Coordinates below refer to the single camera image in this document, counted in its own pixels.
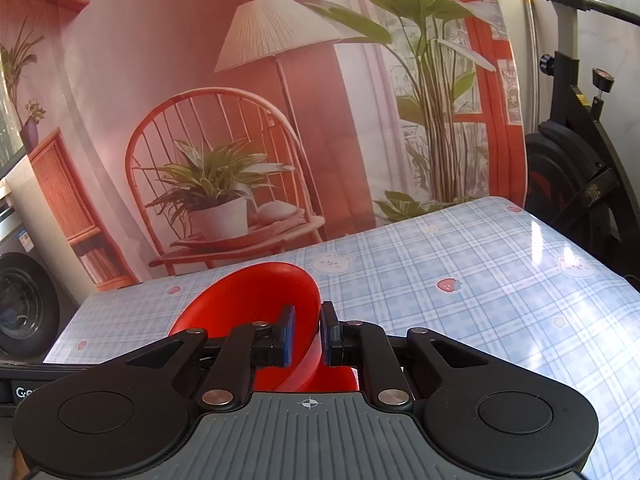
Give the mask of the black exercise bike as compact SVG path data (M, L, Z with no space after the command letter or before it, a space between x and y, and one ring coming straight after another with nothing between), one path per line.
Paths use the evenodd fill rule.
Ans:
M558 17L558 47L539 60L553 80L550 116L526 134L526 210L633 285L639 283L639 202L600 122L613 76L596 68L598 94L578 87L578 18L596 11L638 24L638 14L600 0L548 0Z

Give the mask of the grey washing machine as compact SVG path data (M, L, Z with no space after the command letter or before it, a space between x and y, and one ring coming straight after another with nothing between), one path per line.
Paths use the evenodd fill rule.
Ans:
M78 310L58 282L18 213L9 185L1 185L1 359L44 361Z

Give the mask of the blue plaid tablecloth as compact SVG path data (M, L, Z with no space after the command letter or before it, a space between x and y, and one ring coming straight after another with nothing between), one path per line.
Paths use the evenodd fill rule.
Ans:
M639 295L499 197L292 250L345 321L426 327L567 384L598 415L591 479L639 474Z

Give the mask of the printed room backdrop cloth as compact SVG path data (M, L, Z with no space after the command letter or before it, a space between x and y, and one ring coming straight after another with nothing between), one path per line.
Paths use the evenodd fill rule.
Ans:
M1 109L78 298L527 183L498 0L1 0Z

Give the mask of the red bowl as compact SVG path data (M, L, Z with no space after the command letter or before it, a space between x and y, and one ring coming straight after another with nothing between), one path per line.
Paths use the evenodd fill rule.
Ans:
M293 354L289 367L266 367L255 375L263 392L341 393L358 389L354 371L323 363L320 339L321 297L314 279L299 266L257 263L234 271L197 296L175 320L172 334L202 328L224 337L238 325L277 322L281 309L295 308Z

